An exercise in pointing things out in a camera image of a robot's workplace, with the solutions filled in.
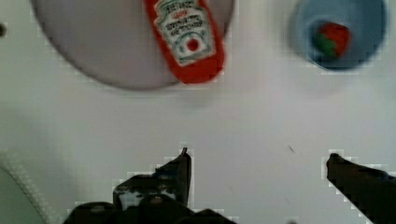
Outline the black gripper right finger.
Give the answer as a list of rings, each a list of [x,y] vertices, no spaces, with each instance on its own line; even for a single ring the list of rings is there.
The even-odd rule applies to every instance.
[[[332,153],[327,179],[373,224],[396,223],[395,177]]]

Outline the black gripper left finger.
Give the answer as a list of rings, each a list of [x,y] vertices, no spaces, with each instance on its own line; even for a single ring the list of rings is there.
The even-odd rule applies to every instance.
[[[236,224],[211,210],[188,207],[191,156],[183,148],[150,175],[135,175],[113,189],[111,203],[76,206],[64,224]]]

